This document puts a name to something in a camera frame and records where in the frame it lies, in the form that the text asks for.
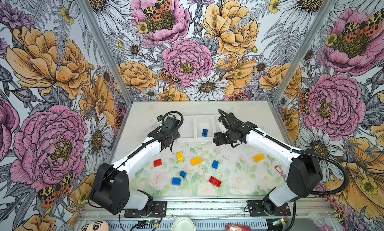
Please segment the red lego small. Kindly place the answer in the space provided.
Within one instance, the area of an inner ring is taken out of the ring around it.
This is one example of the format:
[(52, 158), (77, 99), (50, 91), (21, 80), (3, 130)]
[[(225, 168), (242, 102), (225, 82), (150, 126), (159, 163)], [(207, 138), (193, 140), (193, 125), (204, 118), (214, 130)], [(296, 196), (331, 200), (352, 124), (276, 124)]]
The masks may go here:
[(161, 166), (163, 163), (162, 163), (162, 160), (161, 159), (157, 159), (157, 160), (154, 160), (154, 167), (159, 167)]

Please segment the white three-compartment tray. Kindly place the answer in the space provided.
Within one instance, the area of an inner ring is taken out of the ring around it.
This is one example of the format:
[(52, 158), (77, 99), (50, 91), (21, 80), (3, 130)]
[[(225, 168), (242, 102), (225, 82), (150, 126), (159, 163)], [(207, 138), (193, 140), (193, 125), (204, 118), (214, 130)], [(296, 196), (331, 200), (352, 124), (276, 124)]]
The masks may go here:
[[(196, 142), (212, 142), (213, 134), (224, 131), (224, 127), (220, 125), (219, 114), (196, 114), (185, 115), (184, 122), (178, 130), (180, 138), (177, 143), (196, 143)], [(208, 129), (208, 136), (203, 137), (203, 129)]]

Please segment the blue lego long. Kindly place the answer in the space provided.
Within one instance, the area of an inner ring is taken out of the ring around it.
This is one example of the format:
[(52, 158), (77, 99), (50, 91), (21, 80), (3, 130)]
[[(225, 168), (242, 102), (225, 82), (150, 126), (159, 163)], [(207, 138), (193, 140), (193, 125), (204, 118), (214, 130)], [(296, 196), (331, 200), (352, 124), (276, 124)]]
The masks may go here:
[(202, 136), (207, 137), (208, 136), (208, 129), (203, 129)]

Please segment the red lego long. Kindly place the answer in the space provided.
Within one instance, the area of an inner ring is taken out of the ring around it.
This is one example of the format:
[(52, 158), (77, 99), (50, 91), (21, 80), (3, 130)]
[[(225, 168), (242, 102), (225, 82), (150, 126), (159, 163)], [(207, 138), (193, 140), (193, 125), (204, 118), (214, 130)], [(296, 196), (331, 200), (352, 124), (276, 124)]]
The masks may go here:
[(216, 179), (215, 177), (211, 176), (210, 179), (209, 179), (209, 183), (214, 185), (215, 187), (219, 188), (222, 184), (222, 182), (218, 179)]

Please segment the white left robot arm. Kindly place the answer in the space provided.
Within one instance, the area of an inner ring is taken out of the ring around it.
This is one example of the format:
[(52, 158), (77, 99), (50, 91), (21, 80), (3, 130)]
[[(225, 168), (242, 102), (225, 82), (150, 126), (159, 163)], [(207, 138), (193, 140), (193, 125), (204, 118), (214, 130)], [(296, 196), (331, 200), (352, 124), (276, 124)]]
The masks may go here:
[(170, 111), (157, 119), (161, 125), (151, 131), (136, 150), (113, 164), (99, 166), (88, 197), (89, 202), (96, 204), (95, 208), (103, 208), (113, 215), (133, 211), (141, 216), (148, 216), (155, 210), (153, 197), (141, 190), (131, 191), (130, 181), (149, 159), (172, 148), (181, 136), (179, 128), (184, 123), (178, 111)]

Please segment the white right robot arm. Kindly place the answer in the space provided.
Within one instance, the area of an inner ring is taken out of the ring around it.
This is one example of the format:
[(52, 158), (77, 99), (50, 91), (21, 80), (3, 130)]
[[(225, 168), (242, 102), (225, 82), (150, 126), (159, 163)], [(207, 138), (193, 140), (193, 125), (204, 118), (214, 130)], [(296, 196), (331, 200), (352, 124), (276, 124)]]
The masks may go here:
[[(309, 195), (333, 195), (345, 190), (350, 182), (346, 169), (338, 162), (317, 155), (313, 150), (302, 150), (286, 144), (267, 134), (251, 122), (243, 122), (233, 113), (218, 110), (218, 121), (225, 128), (213, 135), (216, 146), (231, 145), (235, 148), (241, 144), (254, 146), (281, 163), (288, 170), (284, 183), (273, 188), (262, 201), (262, 210), (266, 215), (276, 215), (277, 210)], [(323, 179), (320, 161), (336, 166), (343, 174), (342, 184), (330, 191), (317, 192), (315, 187)]]

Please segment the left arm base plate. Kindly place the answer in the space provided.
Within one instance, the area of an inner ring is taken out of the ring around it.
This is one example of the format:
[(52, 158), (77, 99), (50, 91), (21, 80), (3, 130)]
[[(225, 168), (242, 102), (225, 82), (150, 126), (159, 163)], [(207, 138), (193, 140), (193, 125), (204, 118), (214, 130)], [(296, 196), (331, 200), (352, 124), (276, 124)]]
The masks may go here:
[(153, 201), (143, 210), (128, 209), (124, 212), (125, 218), (165, 218), (167, 214), (167, 201)]

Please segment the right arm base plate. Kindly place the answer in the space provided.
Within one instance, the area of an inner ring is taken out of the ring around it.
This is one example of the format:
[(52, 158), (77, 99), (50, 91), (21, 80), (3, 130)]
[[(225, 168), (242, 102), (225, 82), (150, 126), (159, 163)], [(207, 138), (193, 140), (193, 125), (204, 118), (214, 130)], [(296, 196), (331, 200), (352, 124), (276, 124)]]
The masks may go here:
[(246, 210), (248, 210), (251, 217), (286, 217), (291, 215), (288, 203), (278, 207), (272, 202), (264, 200), (248, 200)]

